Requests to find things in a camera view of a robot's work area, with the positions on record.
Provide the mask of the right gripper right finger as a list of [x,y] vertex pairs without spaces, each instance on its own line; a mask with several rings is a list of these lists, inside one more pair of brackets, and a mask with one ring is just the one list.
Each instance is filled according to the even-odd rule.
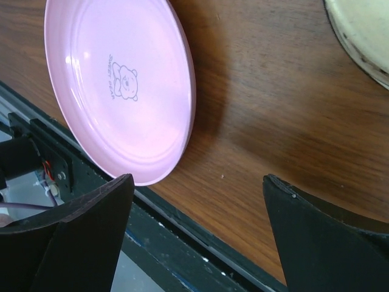
[[275,175],[263,195],[289,291],[388,291],[388,223]]

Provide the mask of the small cream floral plate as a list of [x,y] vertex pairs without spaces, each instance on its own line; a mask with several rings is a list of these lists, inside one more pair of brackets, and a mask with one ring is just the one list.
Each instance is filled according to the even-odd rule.
[[347,54],[388,88],[388,1],[325,1],[324,5]]

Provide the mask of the pink plastic plate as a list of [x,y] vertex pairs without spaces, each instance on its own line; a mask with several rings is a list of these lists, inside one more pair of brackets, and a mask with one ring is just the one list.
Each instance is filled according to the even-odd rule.
[[188,145],[196,80],[170,1],[47,1],[44,46],[56,100],[84,152],[137,186],[166,178]]

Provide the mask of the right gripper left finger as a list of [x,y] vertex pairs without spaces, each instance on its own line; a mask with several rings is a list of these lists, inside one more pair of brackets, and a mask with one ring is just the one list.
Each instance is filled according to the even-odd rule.
[[134,196],[126,174],[1,228],[1,291],[110,291]]

